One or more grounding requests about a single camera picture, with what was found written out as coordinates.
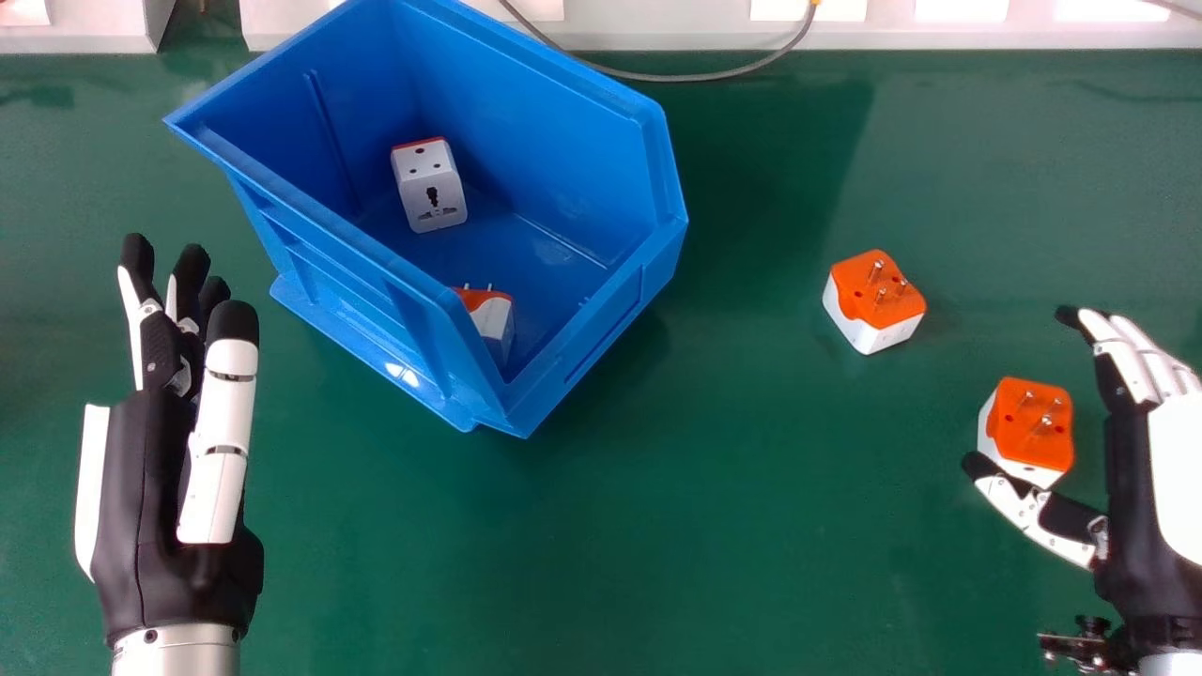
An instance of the robotic hand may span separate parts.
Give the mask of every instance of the robotic hand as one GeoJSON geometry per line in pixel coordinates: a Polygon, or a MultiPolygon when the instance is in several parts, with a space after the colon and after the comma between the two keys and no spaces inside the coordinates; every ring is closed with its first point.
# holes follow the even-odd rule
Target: robotic hand
{"type": "Polygon", "coordinates": [[[1094,574],[1124,625],[1078,617],[1075,636],[1041,634],[1045,656],[1082,672],[1202,674],[1202,383],[1131,320],[1063,307],[1094,352],[1106,420],[1102,514],[1010,475],[978,449],[963,467],[1029,538],[1094,574]]]}
{"type": "Polygon", "coordinates": [[[145,238],[126,236],[117,268],[136,391],[84,409],[75,518],[114,676],[238,674],[263,587],[242,515],[258,318],[208,271],[184,249],[163,306],[145,238]]]}

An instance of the green surface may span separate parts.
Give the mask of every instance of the green surface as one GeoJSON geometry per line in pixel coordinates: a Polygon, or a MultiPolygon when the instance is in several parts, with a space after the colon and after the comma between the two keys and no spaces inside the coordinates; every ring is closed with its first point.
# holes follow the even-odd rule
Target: green surface
{"type": "Polygon", "coordinates": [[[268,298],[221,174],[159,121],[248,60],[230,34],[0,59],[0,674],[107,669],[71,518],[82,407],[130,383],[129,230],[167,259],[202,242],[262,316],[248,675],[1011,676],[1040,669],[1035,630],[1106,611],[958,462],[999,378],[1057,383],[1063,487],[1100,502],[1102,411],[1057,303],[1202,363],[1200,55],[798,54],[645,88],[692,218],[679,274],[518,441],[452,431],[268,298]],[[930,312],[864,358],[819,296],[871,247],[930,312]]]}

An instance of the white power adapter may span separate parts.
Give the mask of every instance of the white power adapter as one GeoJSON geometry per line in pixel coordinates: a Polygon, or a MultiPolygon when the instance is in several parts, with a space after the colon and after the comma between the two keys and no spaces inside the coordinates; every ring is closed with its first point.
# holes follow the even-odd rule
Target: white power adapter
{"type": "Polygon", "coordinates": [[[392,173],[413,232],[451,227],[468,220],[463,182],[441,136],[392,148],[392,173]]]}

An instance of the blue plastic bin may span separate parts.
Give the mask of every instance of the blue plastic bin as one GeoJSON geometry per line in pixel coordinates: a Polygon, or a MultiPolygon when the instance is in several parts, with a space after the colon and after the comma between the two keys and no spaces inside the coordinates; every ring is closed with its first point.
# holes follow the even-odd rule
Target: blue plastic bin
{"type": "Polygon", "coordinates": [[[529,437],[688,224],[659,105],[457,0],[352,0],[166,121],[230,177],[272,296],[464,432],[529,437]],[[388,153],[433,136],[471,218],[415,235],[388,153]],[[464,283],[514,298],[504,368],[464,283]]]}

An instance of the wire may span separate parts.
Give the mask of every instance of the wire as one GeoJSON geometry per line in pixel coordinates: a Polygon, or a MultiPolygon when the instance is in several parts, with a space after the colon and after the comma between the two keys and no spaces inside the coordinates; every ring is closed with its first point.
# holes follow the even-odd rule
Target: wire
{"type": "Polygon", "coordinates": [[[1158,7],[1164,7],[1171,12],[1177,12],[1183,17],[1189,17],[1196,22],[1202,22],[1202,12],[1197,10],[1191,10],[1184,5],[1178,5],[1177,2],[1170,2],[1168,0],[1143,0],[1149,5],[1155,5],[1158,7]]]}
{"type": "Polygon", "coordinates": [[[730,69],[730,70],[725,70],[725,71],[716,71],[716,72],[708,72],[708,73],[654,75],[654,73],[644,73],[644,72],[635,72],[635,71],[624,71],[621,69],[611,69],[609,66],[602,66],[601,64],[596,64],[596,63],[590,61],[588,59],[582,59],[581,57],[577,57],[576,54],[572,54],[567,49],[564,49],[558,42],[555,42],[554,40],[552,40],[551,36],[548,36],[546,32],[538,30],[538,26],[534,25],[534,23],[531,23],[530,19],[525,18],[522,14],[522,12],[519,12],[518,8],[514,7],[513,4],[510,0],[498,0],[498,2],[500,2],[501,6],[505,7],[505,11],[507,11],[511,14],[513,14],[513,18],[517,19],[518,23],[522,24],[523,28],[525,28],[526,30],[530,31],[530,35],[534,35],[536,38],[538,38],[540,41],[542,41],[543,45],[551,47],[552,49],[554,49],[554,51],[557,51],[557,52],[559,52],[561,54],[566,54],[566,55],[576,59],[577,61],[581,61],[582,64],[584,64],[587,66],[591,66],[591,67],[594,67],[594,69],[596,69],[596,70],[599,70],[599,71],[601,71],[601,72],[603,72],[606,75],[609,75],[609,76],[613,76],[613,77],[620,77],[623,79],[633,79],[633,81],[637,81],[637,82],[673,82],[673,83],[683,83],[683,82],[713,82],[715,79],[728,79],[728,78],[732,78],[732,77],[739,77],[739,76],[743,76],[743,75],[748,75],[750,72],[755,72],[755,71],[757,71],[757,70],[760,70],[760,69],[762,69],[762,67],[764,67],[767,65],[770,65],[770,64],[774,64],[774,63],[779,61],[785,54],[789,54],[790,52],[792,52],[793,47],[797,47],[797,45],[805,37],[805,34],[808,34],[810,31],[810,25],[814,23],[814,12],[817,11],[819,1],[820,0],[810,0],[809,2],[807,2],[808,7],[805,8],[805,16],[802,17],[802,25],[798,26],[797,34],[793,35],[792,40],[790,40],[789,42],[786,42],[785,46],[781,47],[780,49],[776,49],[772,54],[768,54],[767,57],[764,57],[764,58],[762,58],[760,60],[751,61],[750,64],[746,64],[746,65],[743,65],[743,66],[738,66],[736,69],[730,69]]]}

